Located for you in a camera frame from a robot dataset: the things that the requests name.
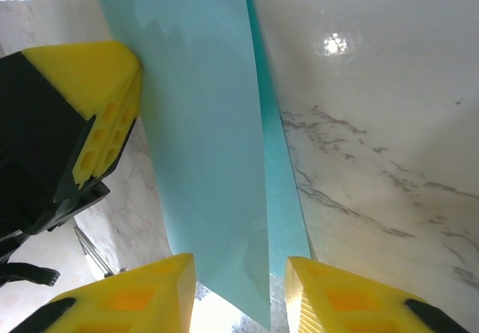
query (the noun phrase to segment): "white marble surface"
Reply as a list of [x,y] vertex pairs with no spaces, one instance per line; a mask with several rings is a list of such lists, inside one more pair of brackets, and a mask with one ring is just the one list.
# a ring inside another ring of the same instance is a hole
[[40,306],[78,287],[95,281],[78,242],[73,220],[27,240],[12,256],[12,262],[26,262],[57,269],[61,275],[54,287],[27,281],[12,282],[0,290],[0,333],[8,333]]
[[[257,5],[317,259],[478,332],[479,0]],[[108,37],[95,1],[0,4],[0,22],[6,53]],[[110,263],[168,255],[140,125],[106,184],[112,194],[77,222]],[[232,332],[260,332],[218,302]]]

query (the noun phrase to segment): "paper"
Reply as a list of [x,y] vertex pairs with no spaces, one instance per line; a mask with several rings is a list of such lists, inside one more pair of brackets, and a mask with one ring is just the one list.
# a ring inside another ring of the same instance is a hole
[[282,276],[308,241],[246,0],[100,4],[144,65],[141,115],[171,250],[192,252],[198,280],[268,328],[269,262]]

